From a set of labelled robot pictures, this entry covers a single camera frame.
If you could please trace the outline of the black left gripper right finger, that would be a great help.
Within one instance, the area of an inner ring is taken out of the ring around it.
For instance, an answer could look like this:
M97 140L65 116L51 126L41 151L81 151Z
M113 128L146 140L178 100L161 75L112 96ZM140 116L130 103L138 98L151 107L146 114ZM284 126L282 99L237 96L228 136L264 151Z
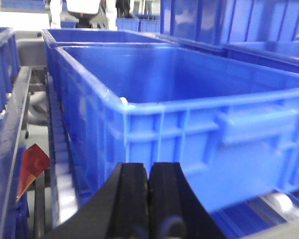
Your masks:
M179 163L155 163L149 177L151 239L224 239L199 202Z

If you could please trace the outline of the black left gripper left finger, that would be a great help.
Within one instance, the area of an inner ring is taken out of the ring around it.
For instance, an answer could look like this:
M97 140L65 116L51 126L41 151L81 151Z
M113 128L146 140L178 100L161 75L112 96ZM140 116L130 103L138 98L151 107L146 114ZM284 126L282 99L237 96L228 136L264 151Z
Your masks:
M141 163L119 163L98 192L45 239L147 239L147 173Z

